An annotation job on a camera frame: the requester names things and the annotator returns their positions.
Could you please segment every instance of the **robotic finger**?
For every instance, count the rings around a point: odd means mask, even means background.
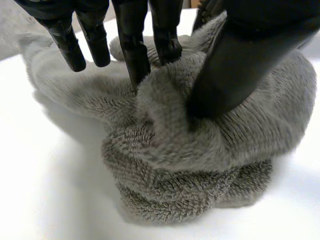
[[[73,0],[14,0],[50,33],[66,63],[74,72],[86,68],[85,58],[72,27]]]
[[[151,71],[143,30],[148,0],[113,0],[120,45],[135,92]]]
[[[178,60],[182,47],[177,37],[183,0],[149,0],[153,38],[162,65]]]
[[[98,67],[110,63],[107,33],[104,19],[109,8],[109,0],[77,0],[75,12],[90,49],[93,61]]]

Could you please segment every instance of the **towel texture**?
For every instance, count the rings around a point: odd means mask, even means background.
[[[186,99],[225,18],[223,13],[192,36],[180,36],[182,57],[165,66],[152,37],[145,37],[152,71],[137,96],[119,39],[110,44],[118,61],[105,68],[87,63],[76,73],[47,36],[20,36],[33,86],[70,111],[103,122],[103,161],[133,218],[172,223],[211,208],[251,205],[270,183],[271,159],[293,150],[305,134],[316,73],[298,50],[234,110],[215,121],[188,120]]]

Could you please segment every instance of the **white table surface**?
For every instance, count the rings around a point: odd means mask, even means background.
[[[190,34],[194,9],[178,34]],[[116,21],[105,24],[110,41]],[[152,35],[151,16],[144,35]],[[82,33],[81,48],[89,50]],[[304,50],[320,76],[320,34]],[[20,55],[0,62],[1,240],[319,240],[320,100],[297,150],[279,160],[263,199],[198,220],[147,226],[126,219],[100,158],[103,126],[34,94]]]

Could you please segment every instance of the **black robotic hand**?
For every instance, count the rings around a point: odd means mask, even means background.
[[[97,66],[110,55],[103,20],[109,0],[14,0],[45,26],[70,68],[86,62],[71,25],[75,11]],[[148,0],[112,0],[132,86],[150,72],[143,43]],[[149,0],[154,42],[164,65],[182,53],[177,39],[183,0]],[[319,0],[202,0],[194,30],[216,15],[226,21],[212,43],[188,101],[189,115],[214,119],[241,104],[288,53],[320,29]]]
[[[94,63],[105,67],[110,63],[107,34],[103,25],[109,0],[14,0],[43,25],[59,47],[74,72],[86,68],[72,27],[72,14],[83,30]],[[133,88],[150,73],[143,29],[148,0],[112,0],[121,48]],[[149,0],[156,49],[162,64],[179,59],[182,47],[177,39],[183,0]]]

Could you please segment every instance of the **gray towel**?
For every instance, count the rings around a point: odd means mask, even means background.
[[[159,66],[152,37],[145,37],[152,71],[137,96],[117,38],[110,52],[118,61],[105,68],[88,62],[75,73],[50,38],[20,36],[33,86],[70,111],[103,122],[103,161],[124,208],[137,220],[182,222],[212,208],[254,204],[270,183],[272,159],[293,150],[305,134],[316,73],[298,50],[234,110],[215,121],[188,121],[186,98],[225,17],[180,36],[183,55],[165,66]]]

